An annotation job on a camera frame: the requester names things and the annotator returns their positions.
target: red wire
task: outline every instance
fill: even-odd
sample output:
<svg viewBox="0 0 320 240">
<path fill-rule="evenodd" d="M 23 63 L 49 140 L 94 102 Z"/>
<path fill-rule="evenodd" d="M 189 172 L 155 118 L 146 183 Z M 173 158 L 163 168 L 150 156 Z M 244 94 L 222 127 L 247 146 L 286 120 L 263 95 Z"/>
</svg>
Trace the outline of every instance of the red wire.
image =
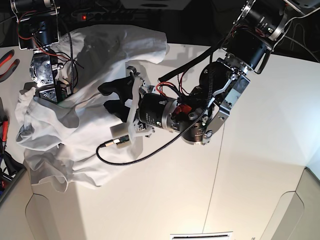
<svg viewBox="0 0 320 240">
<path fill-rule="evenodd" d="M 183 88 L 182 88 L 182 78 L 184 77 L 184 75 L 186 74 L 186 72 L 184 72 L 180 78 L 180 85 L 179 85 L 179 90 L 180 92 L 183 92 Z"/>
<path fill-rule="evenodd" d="M 22 14 L 22 16 L 19 18 L 18 23 L 17 23 L 17 25 L 16 25 L 16 32 L 17 32 L 17 34 L 18 34 L 18 37 L 21 38 L 21 39 L 23 39 L 23 40 L 30 40 L 30 39 L 33 38 L 33 36 L 30 36 L 30 37 L 23 37 L 23 36 L 21 36 L 21 35 L 19 34 L 19 24 L 20 24 L 22 18 L 23 18 L 25 15 L 27 15 L 27 14 L 29 14 L 29 13 L 34 13 L 34 12 L 35 12 L 35 10 L 33 10 L 33 11 L 27 11 L 27 12 L 25 12 L 24 14 Z"/>
<path fill-rule="evenodd" d="M 158 83 L 158 85 L 155 87 L 155 89 L 160 93 L 160 94 L 162 94 L 162 95 L 164 95 L 165 97 L 167 96 L 167 95 L 165 95 L 165 93 L 163 92 L 163 91 L 161 91 L 161 90 L 159 90 L 159 86 L 162 86 L 162 85 L 167 85 L 167 86 L 175 86 L 172 82 L 168 82 L 168 81 L 164 81 L 164 82 L 159 82 Z"/>
<path fill-rule="evenodd" d="M 41 48 L 41 46 L 39 46 L 39 45 L 37 44 L 37 42 L 36 42 L 36 40 L 35 40 L 34 37 L 32 37 L 32 40 L 33 40 L 34 44 L 36 45 L 36 47 L 37 47 L 41 52 L 43 52 L 43 53 L 45 53 L 45 54 L 47 54 L 47 55 L 50 55 L 50 56 L 61 57 L 61 58 L 65 58 L 65 59 L 67 59 L 67 60 L 70 60 L 70 58 L 68 58 L 68 57 L 66 57 L 66 56 L 63 56 L 63 55 L 60 55 L 60 54 L 53 54 L 53 53 L 50 53 L 50 52 L 47 52 L 47 51 L 43 50 L 43 49 Z"/>
</svg>

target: metal bracket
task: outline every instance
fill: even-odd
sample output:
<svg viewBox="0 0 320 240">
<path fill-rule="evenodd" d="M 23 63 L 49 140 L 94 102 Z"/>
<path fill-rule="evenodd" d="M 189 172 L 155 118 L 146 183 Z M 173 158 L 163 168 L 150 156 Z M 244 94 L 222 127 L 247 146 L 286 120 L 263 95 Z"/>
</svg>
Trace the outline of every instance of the metal bracket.
<svg viewBox="0 0 320 240">
<path fill-rule="evenodd" d="M 36 53 L 33 55 L 30 64 L 30 75 L 38 88 L 54 83 L 53 70 L 51 66 L 50 56 L 44 53 Z"/>
<path fill-rule="evenodd" d="M 244 75 L 240 75 L 236 82 L 233 82 L 232 88 L 229 90 L 223 101 L 219 107 L 218 113 L 213 117 L 212 121 L 208 124 L 207 131 L 212 131 L 212 134 L 215 134 L 221 126 L 225 123 L 225 121 L 230 116 L 230 111 L 244 92 L 244 90 L 249 85 L 250 80 L 246 78 Z"/>
</svg>

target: cable connector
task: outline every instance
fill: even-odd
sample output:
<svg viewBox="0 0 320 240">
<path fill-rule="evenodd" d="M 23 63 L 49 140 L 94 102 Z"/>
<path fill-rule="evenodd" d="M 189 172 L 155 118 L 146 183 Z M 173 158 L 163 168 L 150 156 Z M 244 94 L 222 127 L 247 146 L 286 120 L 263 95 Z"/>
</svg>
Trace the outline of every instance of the cable connector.
<svg viewBox="0 0 320 240">
<path fill-rule="evenodd" d="M 126 143 L 128 142 L 130 139 L 129 139 L 129 135 L 125 135 L 125 136 L 121 136 L 119 138 L 116 138 L 116 139 L 112 139 L 112 140 L 109 140 L 109 141 L 106 141 L 104 143 L 102 143 L 99 148 L 105 148 L 105 147 L 109 147 L 113 144 L 123 144 L 123 143 Z"/>
</svg>

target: black cable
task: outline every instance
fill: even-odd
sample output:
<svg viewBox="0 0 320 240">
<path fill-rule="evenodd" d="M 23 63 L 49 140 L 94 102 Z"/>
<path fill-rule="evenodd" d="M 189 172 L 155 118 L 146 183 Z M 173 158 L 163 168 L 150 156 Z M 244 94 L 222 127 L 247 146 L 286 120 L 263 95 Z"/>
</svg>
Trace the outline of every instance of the black cable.
<svg viewBox="0 0 320 240">
<path fill-rule="evenodd" d="M 190 70 L 190 68 L 187 69 L 187 70 L 182 74 L 182 76 L 181 76 L 181 82 L 179 82 L 179 88 L 181 87 L 181 89 L 182 89 L 182 94 L 184 94 L 184 95 L 185 95 L 185 93 L 188 94 L 188 95 L 190 95 L 190 93 L 188 93 L 188 92 L 184 89 L 184 87 L 182 86 L 184 75 L 185 75 L 189 70 Z"/>
<path fill-rule="evenodd" d="M 0 21 L 0 24 L 4 24 L 5 22 L 7 22 L 7 21 L 9 21 L 9 20 L 11 20 L 11 19 L 14 19 L 16 16 L 11 16 L 11 17 L 9 17 L 9 18 L 7 18 L 7 19 L 5 19 L 5 20 L 2 20 L 2 21 Z"/>
<path fill-rule="evenodd" d="M 79 73 L 78 73 L 78 68 L 76 65 L 74 65 L 74 69 L 75 69 L 75 73 L 76 73 L 76 77 L 75 77 L 76 83 L 75 83 L 74 87 L 76 87 L 79 82 Z"/>
<path fill-rule="evenodd" d="M 293 38 L 291 38 L 291 37 L 289 37 L 289 36 L 287 36 L 287 35 L 285 35 L 284 37 L 287 38 L 287 39 L 289 39 L 289 40 L 291 40 L 292 42 L 300 45 L 301 47 L 303 47 L 305 50 L 307 50 L 307 51 L 312 55 L 312 57 L 314 57 L 315 60 L 317 60 L 318 63 L 320 63 L 319 58 L 317 58 L 317 56 L 316 56 L 311 50 L 309 50 L 305 45 L 301 44 L 301 43 L 298 42 L 297 40 L 295 40 L 295 39 L 293 39 Z"/>
<path fill-rule="evenodd" d="M 182 74 L 188 69 L 194 67 L 198 63 L 202 62 L 205 60 L 207 57 L 210 56 L 211 53 L 215 52 L 221 47 L 221 44 L 223 43 L 223 40 L 220 40 L 215 46 L 210 47 L 208 50 L 206 50 L 204 53 L 202 53 L 200 56 L 196 57 L 195 59 L 191 60 L 190 62 L 186 63 L 185 65 L 167 73 L 166 75 L 160 77 L 158 79 L 159 82 L 166 82 L 169 81 L 170 79 L 174 78 L 178 74 Z"/>
<path fill-rule="evenodd" d="M 75 89 L 75 76 L 74 76 L 74 48 L 72 45 L 72 39 L 71 39 L 71 34 L 68 30 L 68 27 L 66 25 L 66 23 L 61 19 L 62 25 L 64 26 L 67 34 L 68 34 L 68 38 L 69 38 L 69 43 L 70 43 L 70 61 L 71 61 L 71 85 L 70 85 L 70 91 L 71 94 L 74 93 L 74 89 Z"/>
<path fill-rule="evenodd" d="M 34 36 L 33 38 L 36 41 L 36 43 L 42 48 L 42 50 L 44 50 L 45 52 L 48 52 L 48 49 L 45 49 L 44 44 L 36 36 Z"/>
<path fill-rule="evenodd" d="M 171 86 L 171 85 L 166 85 L 166 84 L 160 85 L 160 86 L 161 87 L 168 87 L 168 88 L 172 89 L 172 91 L 174 91 L 180 98 L 183 98 L 183 96 L 184 96 L 183 93 L 180 92 L 176 86 Z"/>
<path fill-rule="evenodd" d="M 206 114 L 206 111 L 208 109 L 208 106 L 209 106 L 209 103 L 212 99 L 212 95 L 213 95 L 213 89 L 214 89 L 214 71 L 212 69 L 212 66 L 210 65 L 209 66 L 209 91 L 208 91 L 208 96 L 207 96 L 207 99 L 206 99 L 206 103 L 205 103 L 205 108 L 204 110 L 202 111 L 201 115 L 190 125 L 188 126 L 185 130 L 183 130 L 181 133 L 179 133 L 174 139 L 172 139 L 171 141 L 169 141 L 168 143 L 166 143 L 165 145 L 163 145 L 162 147 L 160 147 L 159 149 L 155 150 L 154 152 L 150 153 L 149 155 L 143 157 L 143 158 L 140 158 L 140 159 L 137 159 L 135 161 L 131 161 L 131 162 L 125 162 L 125 163 L 115 163 L 115 162 L 109 162 L 109 161 L 106 161 L 104 160 L 100 155 L 99 155 L 99 150 L 101 148 L 104 148 L 106 147 L 106 143 L 107 142 L 104 142 L 103 144 L 101 144 L 100 146 L 97 147 L 95 153 L 96 153 L 96 156 L 105 164 L 108 164 L 108 165 L 113 165 L 113 166 L 128 166 L 128 165 L 132 165 L 132 164 L 136 164 L 136 163 L 139 163 L 139 162 L 142 162 L 144 160 L 147 160 L 149 158 L 151 158 L 152 156 L 154 156 L 155 154 L 159 153 L 160 151 L 162 151 L 163 149 L 165 149 L 166 147 L 168 147 L 169 145 L 171 145 L 172 143 L 174 143 L 176 140 L 178 140 L 183 134 L 185 134 L 186 132 L 188 132 L 190 129 L 192 129 L 196 123 L 198 123 L 199 121 L 202 120 L 203 116 Z"/>
<path fill-rule="evenodd" d="M 69 60 L 61 60 L 61 59 L 59 58 L 59 60 L 61 60 L 62 62 L 70 62 L 70 61 L 71 61 L 71 60 L 70 60 L 71 57 L 70 57 L 68 54 L 66 54 L 65 52 L 63 52 L 63 51 L 55 51 L 54 53 L 55 53 L 55 54 L 64 54 L 64 55 L 66 55 L 66 56 L 69 58 Z M 80 68 L 85 69 L 83 66 L 81 66 L 81 65 L 79 64 L 79 62 L 78 62 L 77 60 L 73 59 L 73 61 L 74 61 L 74 63 L 77 64 Z"/>
<path fill-rule="evenodd" d="M 214 59 L 214 52 L 212 52 L 211 54 L 210 54 L 210 64 L 213 62 L 213 59 Z"/>
</svg>

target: screw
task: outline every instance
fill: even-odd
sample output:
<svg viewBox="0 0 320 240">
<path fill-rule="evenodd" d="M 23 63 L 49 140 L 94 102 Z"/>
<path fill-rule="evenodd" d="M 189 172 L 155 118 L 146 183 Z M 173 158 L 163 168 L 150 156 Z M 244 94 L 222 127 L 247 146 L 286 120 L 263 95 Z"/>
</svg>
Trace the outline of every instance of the screw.
<svg viewBox="0 0 320 240">
<path fill-rule="evenodd" d="M 189 113 L 188 117 L 191 121 L 193 121 L 193 120 L 196 120 L 197 115 L 195 115 L 194 113 Z"/>
<path fill-rule="evenodd" d="M 208 116 L 204 116 L 202 118 L 202 125 L 205 126 L 207 124 L 207 121 L 209 120 L 209 117 Z"/>
<path fill-rule="evenodd" d="M 233 73 L 233 74 L 230 74 L 229 79 L 230 79 L 231 81 L 235 80 L 235 79 L 236 79 L 236 75 L 235 75 L 234 73 Z"/>
<path fill-rule="evenodd" d="M 207 131 L 207 132 L 204 134 L 204 137 L 207 138 L 207 139 L 209 139 L 209 138 L 212 137 L 212 135 L 213 135 L 213 132 L 212 132 L 211 130 L 209 130 L 209 131 Z"/>
</svg>

